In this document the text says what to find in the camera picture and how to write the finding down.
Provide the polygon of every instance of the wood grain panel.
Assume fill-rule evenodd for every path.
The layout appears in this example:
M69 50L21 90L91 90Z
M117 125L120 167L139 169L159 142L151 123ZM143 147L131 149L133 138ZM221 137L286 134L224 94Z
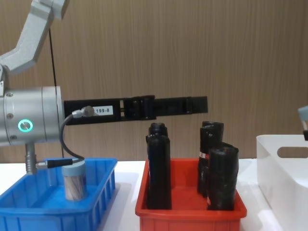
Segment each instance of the wood grain panel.
M256 156L256 136L298 134L308 103L305 0L71 1L52 26L65 100L208 96L209 113L161 117L173 157L198 156L203 120ZM85 156L146 158L150 121L67 128Z
M15 48L30 11L31 0L0 0L0 54ZM54 86L51 50L47 38L36 66L21 74L10 77L10 87L23 89L40 86ZM36 144L38 159L62 156L57 143ZM23 146L0 147L0 162L25 162Z

